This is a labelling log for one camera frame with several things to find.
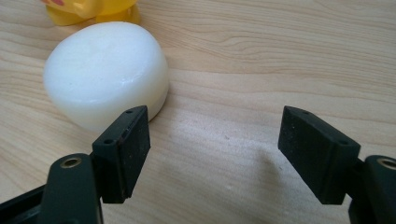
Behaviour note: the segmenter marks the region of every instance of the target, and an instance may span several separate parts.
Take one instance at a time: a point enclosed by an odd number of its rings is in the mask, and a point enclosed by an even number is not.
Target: white round object
[[[167,70],[148,31],[128,22],[106,22],[70,35],[55,48],[44,68],[44,85],[67,117],[102,132],[135,106],[147,105],[152,119],[168,92]]]

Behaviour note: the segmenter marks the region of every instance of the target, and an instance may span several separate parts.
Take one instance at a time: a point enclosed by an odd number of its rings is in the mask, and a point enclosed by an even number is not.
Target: pink spot on yellow toy
[[[140,22],[137,0],[41,0],[57,25],[72,25],[95,18],[97,22]]]

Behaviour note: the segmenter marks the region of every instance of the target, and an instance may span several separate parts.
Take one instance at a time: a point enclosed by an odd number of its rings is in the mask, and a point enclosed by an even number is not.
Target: yellow toy
[[[57,25],[71,25],[95,18],[97,22],[140,22],[137,0],[41,0]]]

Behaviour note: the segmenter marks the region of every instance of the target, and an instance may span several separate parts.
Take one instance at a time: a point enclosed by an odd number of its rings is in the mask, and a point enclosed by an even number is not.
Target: wooden table
[[[150,123],[133,197],[106,223],[348,223],[277,149],[284,105],[309,110],[396,158],[396,3],[141,0],[170,90]],[[46,183],[98,133],[71,123],[43,83],[56,45],[92,24],[56,27],[43,4],[0,0],[0,203]]]

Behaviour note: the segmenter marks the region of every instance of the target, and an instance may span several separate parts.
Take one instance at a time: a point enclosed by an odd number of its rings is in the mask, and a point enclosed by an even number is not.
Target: light wood tabletop
[[[168,61],[170,90],[149,124],[134,194],[105,223],[349,223],[321,205],[277,149],[284,105],[315,113],[396,158],[393,0],[140,0]],[[0,203],[46,183],[50,165],[90,153],[99,133],[44,90],[46,59],[92,24],[53,25],[44,4],[0,0]]]

